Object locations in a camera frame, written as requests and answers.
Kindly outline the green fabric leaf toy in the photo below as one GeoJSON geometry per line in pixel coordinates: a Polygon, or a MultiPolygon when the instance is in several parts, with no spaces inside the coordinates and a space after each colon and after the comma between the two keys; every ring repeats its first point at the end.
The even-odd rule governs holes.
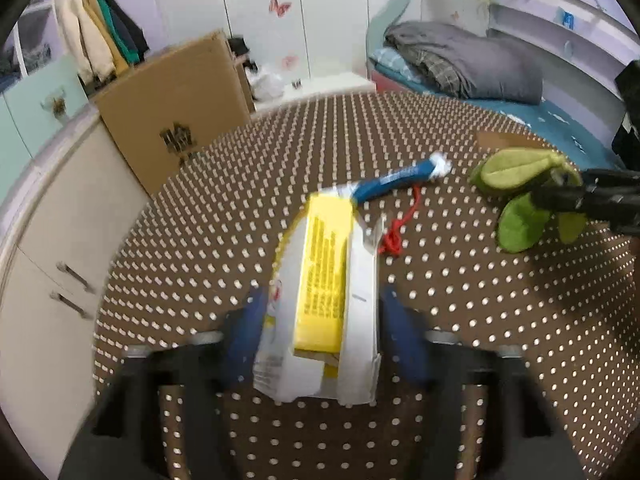
{"type": "Polygon", "coordinates": [[[558,206],[534,203],[534,194],[545,188],[580,188],[582,176],[566,158],[544,148],[504,148],[488,156],[471,172],[470,183],[480,192],[508,201],[497,226],[499,247],[519,254],[534,247],[552,218],[561,243],[576,242],[587,225],[581,212],[560,211],[558,206]]]}

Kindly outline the yellow white paper box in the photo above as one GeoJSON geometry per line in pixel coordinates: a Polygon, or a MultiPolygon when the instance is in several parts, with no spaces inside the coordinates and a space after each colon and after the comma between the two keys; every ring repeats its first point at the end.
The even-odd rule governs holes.
{"type": "Polygon", "coordinates": [[[280,241],[253,376],[281,403],[303,398],[343,406],[375,399],[378,246],[384,224],[368,228],[355,202],[316,193],[280,241]]]}

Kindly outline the blue white sachet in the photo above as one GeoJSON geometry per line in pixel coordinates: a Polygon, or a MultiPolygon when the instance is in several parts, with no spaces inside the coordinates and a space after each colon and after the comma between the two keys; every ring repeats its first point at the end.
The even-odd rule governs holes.
{"type": "Polygon", "coordinates": [[[380,198],[396,188],[410,188],[415,184],[422,184],[429,180],[446,177],[450,173],[451,164],[443,154],[433,153],[420,164],[401,168],[384,177],[347,183],[324,188],[321,195],[349,198],[355,206],[361,206],[380,198]]]}

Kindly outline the grey folded duvet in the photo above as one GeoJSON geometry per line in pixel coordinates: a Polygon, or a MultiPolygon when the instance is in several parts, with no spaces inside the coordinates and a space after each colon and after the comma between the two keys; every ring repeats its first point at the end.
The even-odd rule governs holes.
{"type": "Polygon", "coordinates": [[[533,105],[542,99],[538,64],[510,40],[418,21],[390,26],[385,40],[447,96],[533,105]]]}

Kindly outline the polka dot tablecloth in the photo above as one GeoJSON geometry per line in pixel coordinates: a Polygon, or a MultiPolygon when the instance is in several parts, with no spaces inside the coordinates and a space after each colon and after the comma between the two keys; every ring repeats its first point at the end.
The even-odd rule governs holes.
{"type": "Polygon", "coordinates": [[[368,226],[406,219],[401,255],[382,261],[381,280],[465,344],[518,344],[585,475],[601,477],[639,411],[634,250],[593,223],[570,245],[549,226],[530,252],[503,252],[501,205],[468,179],[484,156],[475,137],[484,129],[526,133],[466,103],[360,93],[282,108],[225,134],[162,186],[119,249],[96,322],[94,383],[108,383],[132,344],[183,344],[266,284],[311,192],[439,152],[452,166],[444,180],[362,208],[368,226]]]}

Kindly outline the white lower cabinet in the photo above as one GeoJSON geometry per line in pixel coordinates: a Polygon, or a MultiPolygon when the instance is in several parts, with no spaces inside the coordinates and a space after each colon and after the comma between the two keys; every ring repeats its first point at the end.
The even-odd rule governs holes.
{"type": "Polygon", "coordinates": [[[36,157],[3,209],[1,413],[43,478],[58,476],[92,402],[104,283],[147,200],[89,105],[36,157]]]}

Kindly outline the red storage bench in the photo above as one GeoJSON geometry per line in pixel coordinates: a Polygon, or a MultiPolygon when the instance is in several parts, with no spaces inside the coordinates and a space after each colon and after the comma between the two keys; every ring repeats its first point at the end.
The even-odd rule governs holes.
{"type": "Polygon", "coordinates": [[[374,81],[352,72],[336,75],[301,79],[286,84],[283,93],[275,100],[255,102],[254,115],[267,113],[298,101],[306,101],[318,96],[336,96],[354,92],[375,92],[374,81]]]}

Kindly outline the white plastic bag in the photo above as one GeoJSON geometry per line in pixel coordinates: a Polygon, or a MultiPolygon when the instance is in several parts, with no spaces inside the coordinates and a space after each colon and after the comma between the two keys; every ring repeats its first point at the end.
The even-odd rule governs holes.
{"type": "Polygon", "coordinates": [[[250,92],[256,102],[271,102],[282,98],[285,82],[278,73],[270,70],[258,70],[246,72],[250,92]]]}

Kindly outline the large cardboard box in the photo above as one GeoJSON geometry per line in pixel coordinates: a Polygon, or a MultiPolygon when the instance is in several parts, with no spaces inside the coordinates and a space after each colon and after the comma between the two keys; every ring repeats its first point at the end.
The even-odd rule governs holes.
{"type": "Polygon", "coordinates": [[[250,120],[221,30],[149,58],[100,91],[93,102],[150,195],[218,136],[250,120]]]}

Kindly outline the teal drawer cabinet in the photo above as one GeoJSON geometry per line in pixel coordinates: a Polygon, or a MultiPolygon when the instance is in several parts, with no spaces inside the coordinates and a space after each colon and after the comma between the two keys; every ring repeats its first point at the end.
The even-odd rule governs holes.
{"type": "Polygon", "coordinates": [[[1,93],[1,197],[30,162],[88,103],[68,54],[1,93]]]}

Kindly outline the hanging clothes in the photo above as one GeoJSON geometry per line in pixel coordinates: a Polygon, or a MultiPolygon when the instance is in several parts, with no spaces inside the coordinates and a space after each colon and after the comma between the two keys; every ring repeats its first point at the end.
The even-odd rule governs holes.
{"type": "Polygon", "coordinates": [[[144,61],[142,29],[115,0],[53,0],[66,51],[82,84],[105,84],[144,61]]]}

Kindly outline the teal bunk bed frame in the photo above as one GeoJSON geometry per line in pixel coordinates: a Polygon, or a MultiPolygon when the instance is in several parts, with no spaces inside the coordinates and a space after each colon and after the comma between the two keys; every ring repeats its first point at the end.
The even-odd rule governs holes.
{"type": "Polygon", "coordinates": [[[639,57],[639,35],[617,0],[369,0],[367,50],[391,24],[445,22],[506,38],[539,64],[544,98],[602,143],[623,123],[615,78],[639,57]]]}

